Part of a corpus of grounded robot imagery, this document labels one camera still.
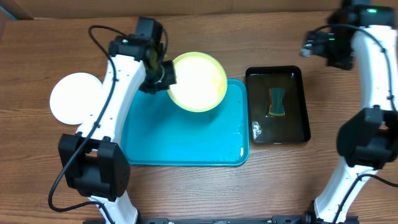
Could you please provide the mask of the yellow-green plate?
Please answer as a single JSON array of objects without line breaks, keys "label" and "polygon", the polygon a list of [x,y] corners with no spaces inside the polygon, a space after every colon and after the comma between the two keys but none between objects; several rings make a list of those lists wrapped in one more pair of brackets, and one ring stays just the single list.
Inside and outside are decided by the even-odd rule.
[{"label": "yellow-green plate", "polygon": [[228,79],[211,55],[187,52],[173,60],[176,83],[167,93],[184,110],[201,113],[218,106],[226,95]]}]

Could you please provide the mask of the white plate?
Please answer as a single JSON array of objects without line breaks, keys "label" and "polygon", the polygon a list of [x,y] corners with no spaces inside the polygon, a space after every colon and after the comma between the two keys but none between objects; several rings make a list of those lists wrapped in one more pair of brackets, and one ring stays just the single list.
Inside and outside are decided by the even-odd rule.
[{"label": "white plate", "polygon": [[102,83],[94,75],[72,73],[62,78],[50,95],[50,110],[62,123],[83,123],[97,105]]}]

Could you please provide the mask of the green yellow sponge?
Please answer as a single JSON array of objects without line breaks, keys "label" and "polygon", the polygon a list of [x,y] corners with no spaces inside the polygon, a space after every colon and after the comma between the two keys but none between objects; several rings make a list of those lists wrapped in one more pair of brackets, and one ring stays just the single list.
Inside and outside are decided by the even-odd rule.
[{"label": "green yellow sponge", "polygon": [[283,105],[283,98],[285,89],[283,88],[270,88],[269,89],[269,116],[285,116]]}]

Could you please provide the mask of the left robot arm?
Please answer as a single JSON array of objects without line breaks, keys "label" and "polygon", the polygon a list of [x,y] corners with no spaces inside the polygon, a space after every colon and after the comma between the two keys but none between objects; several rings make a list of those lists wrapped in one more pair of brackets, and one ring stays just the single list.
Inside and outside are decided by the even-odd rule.
[{"label": "left robot arm", "polygon": [[[127,193],[131,168],[121,150],[121,138],[136,92],[154,94],[177,82],[172,61],[164,59],[168,44],[161,42],[163,37],[167,31],[161,23],[140,17],[135,33],[119,32],[109,49],[103,50],[108,66],[99,108],[89,113],[75,134],[63,134],[58,142],[63,169],[49,192],[52,210],[96,205],[102,223],[137,223],[139,212]],[[57,208],[53,195],[62,179],[88,201]]]}]

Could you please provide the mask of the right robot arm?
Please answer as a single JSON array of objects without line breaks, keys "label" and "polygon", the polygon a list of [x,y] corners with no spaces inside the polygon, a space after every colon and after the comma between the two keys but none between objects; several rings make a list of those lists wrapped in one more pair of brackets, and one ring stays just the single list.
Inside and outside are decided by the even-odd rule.
[{"label": "right robot arm", "polygon": [[300,223],[357,223],[347,215],[361,189],[397,159],[397,25],[393,8],[343,1],[326,25],[307,33],[301,56],[330,67],[358,65],[361,109],[338,131],[339,161]]}]

